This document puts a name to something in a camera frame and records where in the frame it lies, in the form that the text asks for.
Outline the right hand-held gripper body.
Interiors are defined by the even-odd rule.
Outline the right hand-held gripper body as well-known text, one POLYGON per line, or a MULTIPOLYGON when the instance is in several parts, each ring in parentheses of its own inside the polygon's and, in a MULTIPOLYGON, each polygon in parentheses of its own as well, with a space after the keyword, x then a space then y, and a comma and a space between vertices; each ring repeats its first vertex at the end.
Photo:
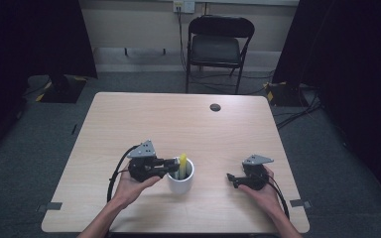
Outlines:
POLYGON ((246 174, 244 184, 254 190, 260 190, 269 181, 268 172, 264 165, 272 163, 273 159, 251 155, 242 162, 243 172, 246 174))

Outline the black curtain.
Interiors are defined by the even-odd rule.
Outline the black curtain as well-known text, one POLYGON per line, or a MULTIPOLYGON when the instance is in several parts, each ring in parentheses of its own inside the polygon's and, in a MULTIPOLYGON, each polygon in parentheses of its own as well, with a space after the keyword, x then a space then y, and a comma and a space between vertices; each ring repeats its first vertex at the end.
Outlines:
POLYGON ((381 183, 381 0, 299 0, 273 80, 318 87, 381 183))
POLYGON ((79 0, 0 0, 0 139, 33 75, 97 77, 79 0))

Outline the black folding chair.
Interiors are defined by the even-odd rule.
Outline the black folding chair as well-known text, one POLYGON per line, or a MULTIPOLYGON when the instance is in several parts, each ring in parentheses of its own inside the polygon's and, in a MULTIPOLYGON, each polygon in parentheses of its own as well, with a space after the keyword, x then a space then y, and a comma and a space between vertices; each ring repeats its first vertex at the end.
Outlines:
POLYGON ((237 94, 254 24, 243 17, 202 15, 188 27, 186 92, 189 92, 191 66, 231 68, 238 71, 237 94))

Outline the person's right hand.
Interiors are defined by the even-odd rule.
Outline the person's right hand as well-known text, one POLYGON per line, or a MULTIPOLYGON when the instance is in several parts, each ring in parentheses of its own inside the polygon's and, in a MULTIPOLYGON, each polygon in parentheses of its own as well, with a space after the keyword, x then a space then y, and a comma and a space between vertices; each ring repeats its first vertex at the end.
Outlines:
POLYGON ((253 190, 244 184, 241 184, 238 189, 253 198, 259 208, 271 219, 275 219, 281 216, 286 217, 279 203, 277 192, 269 184, 266 184, 260 190, 253 190))

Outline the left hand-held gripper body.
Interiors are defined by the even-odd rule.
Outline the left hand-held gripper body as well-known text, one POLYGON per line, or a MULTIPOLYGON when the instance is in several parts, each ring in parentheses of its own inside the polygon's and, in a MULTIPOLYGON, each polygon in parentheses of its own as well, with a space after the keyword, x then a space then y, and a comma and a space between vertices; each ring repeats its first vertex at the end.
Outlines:
POLYGON ((127 154, 127 158, 130 160, 128 172, 133 179, 142 182, 151 177, 160 177, 161 179, 164 177, 153 174, 155 168, 162 168, 163 166, 156 166, 155 161, 159 158, 151 140, 138 145, 127 154))

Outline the white cup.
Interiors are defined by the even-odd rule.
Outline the white cup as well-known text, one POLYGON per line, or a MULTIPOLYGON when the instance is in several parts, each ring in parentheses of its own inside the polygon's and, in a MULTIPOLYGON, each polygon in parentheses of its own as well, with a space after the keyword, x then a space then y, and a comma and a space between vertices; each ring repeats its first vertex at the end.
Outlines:
POLYGON ((174 173, 168 174, 168 186, 174 194, 185 194, 191 190, 194 175, 194 165, 191 160, 187 160, 186 176, 184 179, 175 179, 174 173))

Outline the black stand base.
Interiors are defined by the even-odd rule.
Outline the black stand base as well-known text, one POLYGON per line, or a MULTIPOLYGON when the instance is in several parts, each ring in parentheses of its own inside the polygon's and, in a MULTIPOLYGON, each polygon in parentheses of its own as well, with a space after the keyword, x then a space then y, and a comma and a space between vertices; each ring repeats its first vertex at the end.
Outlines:
POLYGON ((286 82, 267 83, 265 91, 269 103, 273 106, 307 107, 309 105, 301 89, 286 82))
POLYGON ((87 80, 83 77, 50 75, 50 82, 44 92, 37 97, 43 103, 75 103, 82 93, 87 80))

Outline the yellow highlighter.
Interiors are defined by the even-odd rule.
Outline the yellow highlighter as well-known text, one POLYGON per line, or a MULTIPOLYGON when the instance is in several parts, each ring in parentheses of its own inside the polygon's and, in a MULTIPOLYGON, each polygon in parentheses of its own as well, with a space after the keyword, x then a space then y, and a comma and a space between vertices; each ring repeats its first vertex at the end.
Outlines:
POLYGON ((179 179, 185 179, 187 172, 187 154, 182 153, 180 155, 180 167, 179 167, 179 179))

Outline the white wall socket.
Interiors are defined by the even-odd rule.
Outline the white wall socket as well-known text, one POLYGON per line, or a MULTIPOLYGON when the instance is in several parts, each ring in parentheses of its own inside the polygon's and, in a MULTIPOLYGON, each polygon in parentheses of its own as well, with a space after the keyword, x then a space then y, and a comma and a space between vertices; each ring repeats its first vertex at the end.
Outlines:
POLYGON ((175 13, 193 14, 195 12, 195 2, 193 0, 174 0, 173 11, 175 13))

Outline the person's left hand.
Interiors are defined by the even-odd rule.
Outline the person's left hand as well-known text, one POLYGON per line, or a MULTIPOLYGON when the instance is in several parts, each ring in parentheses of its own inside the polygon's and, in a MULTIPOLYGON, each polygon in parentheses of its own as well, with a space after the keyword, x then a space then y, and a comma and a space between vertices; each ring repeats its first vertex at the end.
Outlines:
POLYGON ((139 182, 132 178, 128 172, 124 172, 112 199, 119 209, 124 209, 133 203, 144 189, 153 186, 160 179, 160 177, 151 177, 139 182))

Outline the grey tape strip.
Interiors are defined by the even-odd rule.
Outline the grey tape strip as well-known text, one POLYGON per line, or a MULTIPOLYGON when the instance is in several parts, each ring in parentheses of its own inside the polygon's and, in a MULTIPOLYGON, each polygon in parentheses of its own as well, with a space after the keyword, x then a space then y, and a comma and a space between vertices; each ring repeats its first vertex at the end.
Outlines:
POLYGON ((60 210, 62 208, 61 202, 48 202, 46 204, 41 204, 37 207, 38 212, 46 213, 48 210, 60 210))
POLYGON ((303 208, 311 208, 312 207, 312 204, 309 200, 302 200, 302 199, 290 200, 290 204, 292 207, 299 207, 299 206, 302 206, 303 208))

